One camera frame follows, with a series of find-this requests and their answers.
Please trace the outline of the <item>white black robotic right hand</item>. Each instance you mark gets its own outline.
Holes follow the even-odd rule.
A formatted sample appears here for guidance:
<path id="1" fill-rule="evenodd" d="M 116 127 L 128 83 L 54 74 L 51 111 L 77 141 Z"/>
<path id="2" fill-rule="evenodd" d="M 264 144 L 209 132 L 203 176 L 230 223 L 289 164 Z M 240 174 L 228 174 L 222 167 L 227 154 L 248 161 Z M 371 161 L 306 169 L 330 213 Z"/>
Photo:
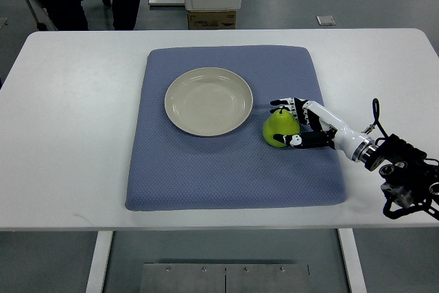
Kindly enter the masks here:
<path id="1" fill-rule="evenodd" d="M 362 163 L 377 150 L 368 134 L 351 129 L 344 120 L 316 101 L 288 97 L 270 104 L 274 107 L 271 113 L 286 110 L 299 124 L 309 128 L 298 134 L 274 134 L 274 140 L 283 145 L 298 149 L 330 147 L 343 151 L 348 159 Z"/>

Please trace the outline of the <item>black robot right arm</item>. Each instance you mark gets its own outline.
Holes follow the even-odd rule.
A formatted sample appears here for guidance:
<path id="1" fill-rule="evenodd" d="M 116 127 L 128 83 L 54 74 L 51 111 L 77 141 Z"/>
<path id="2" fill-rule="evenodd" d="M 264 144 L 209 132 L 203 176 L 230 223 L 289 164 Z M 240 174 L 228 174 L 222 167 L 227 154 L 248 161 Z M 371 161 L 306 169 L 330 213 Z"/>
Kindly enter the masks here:
<path id="1" fill-rule="evenodd" d="M 372 101 L 373 123 L 370 133 L 378 128 L 382 137 L 367 146 L 361 156 L 365 168 L 379 170 L 384 179 L 381 190 L 385 196 L 383 214 L 392 220 L 424 211 L 438 219 L 438 160 L 415 148 L 395 134 L 388 135 L 379 122 L 379 100 Z"/>

